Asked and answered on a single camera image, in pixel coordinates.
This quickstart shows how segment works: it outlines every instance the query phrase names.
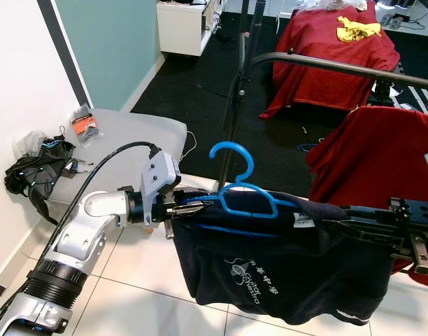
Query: yellow cloth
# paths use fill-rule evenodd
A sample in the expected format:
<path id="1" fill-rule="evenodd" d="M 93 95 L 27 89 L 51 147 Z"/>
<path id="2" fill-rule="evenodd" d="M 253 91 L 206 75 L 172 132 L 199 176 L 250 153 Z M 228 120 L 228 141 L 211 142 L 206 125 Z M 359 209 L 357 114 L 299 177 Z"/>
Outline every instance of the yellow cloth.
<path id="1" fill-rule="evenodd" d="M 345 27 L 337 28 L 337 37 L 340 41 L 351 42 L 370 37 L 374 34 L 380 35 L 380 24 L 370 23 L 363 24 L 359 22 L 349 21 L 347 17 L 339 17 L 338 21 L 342 22 Z"/>

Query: clothing tag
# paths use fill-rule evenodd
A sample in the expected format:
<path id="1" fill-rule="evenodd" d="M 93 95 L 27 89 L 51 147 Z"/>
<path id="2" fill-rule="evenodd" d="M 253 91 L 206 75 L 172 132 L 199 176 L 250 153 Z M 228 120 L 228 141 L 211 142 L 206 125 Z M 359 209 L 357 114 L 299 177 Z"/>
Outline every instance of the clothing tag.
<path id="1" fill-rule="evenodd" d="M 314 228 L 315 223 L 311 218 L 302 213 L 293 213 L 295 216 L 295 223 L 293 224 L 294 228 Z"/>

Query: white wall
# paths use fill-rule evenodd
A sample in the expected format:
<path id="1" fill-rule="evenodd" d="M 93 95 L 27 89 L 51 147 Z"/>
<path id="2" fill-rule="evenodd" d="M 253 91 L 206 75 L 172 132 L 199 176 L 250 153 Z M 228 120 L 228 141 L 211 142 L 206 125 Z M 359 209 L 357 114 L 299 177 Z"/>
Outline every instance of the white wall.
<path id="1" fill-rule="evenodd" d="M 0 0 L 0 273 L 39 220 L 4 188 L 13 142 L 31 130 L 59 134 L 77 106 L 37 2 Z"/>

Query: teal wall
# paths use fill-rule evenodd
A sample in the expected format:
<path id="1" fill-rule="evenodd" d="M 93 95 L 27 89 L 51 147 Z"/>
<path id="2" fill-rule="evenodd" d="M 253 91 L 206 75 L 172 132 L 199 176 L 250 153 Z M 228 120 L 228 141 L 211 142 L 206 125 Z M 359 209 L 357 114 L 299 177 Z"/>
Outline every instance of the teal wall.
<path id="1" fill-rule="evenodd" d="M 94 107 L 120 110 L 159 51 L 156 0 L 55 0 Z"/>

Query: red cloth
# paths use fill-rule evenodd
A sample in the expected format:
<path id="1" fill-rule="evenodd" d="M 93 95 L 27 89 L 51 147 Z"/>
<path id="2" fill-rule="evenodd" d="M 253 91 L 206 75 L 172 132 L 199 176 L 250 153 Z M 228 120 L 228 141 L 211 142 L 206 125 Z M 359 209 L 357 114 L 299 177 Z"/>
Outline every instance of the red cloth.
<path id="1" fill-rule="evenodd" d="M 318 174 L 309 199 L 387 209 L 388 199 L 428 202 L 428 114 L 365 106 L 307 155 Z M 394 271 L 410 262 L 399 261 Z M 428 285 L 428 276 L 410 276 Z"/>
<path id="2" fill-rule="evenodd" d="M 339 16 L 364 24 L 377 22 L 374 2 L 368 10 L 358 12 L 348 6 L 343 10 L 309 10 L 296 13 L 280 37 L 276 51 L 290 48 L 298 55 L 333 60 L 378 70 L 392 71 L 399 62 L 399 53 L 382 30 L 380 34 L 350 43 L 337 38 L 337 28 L 343 23 Z M 273 84 L 277 92 L 270 107 L 260 115 L 270 118 L 293 102 L 328 106 L 351 111 L 365 105 L 374 80 L 334 71 L 275 62 Z"/>

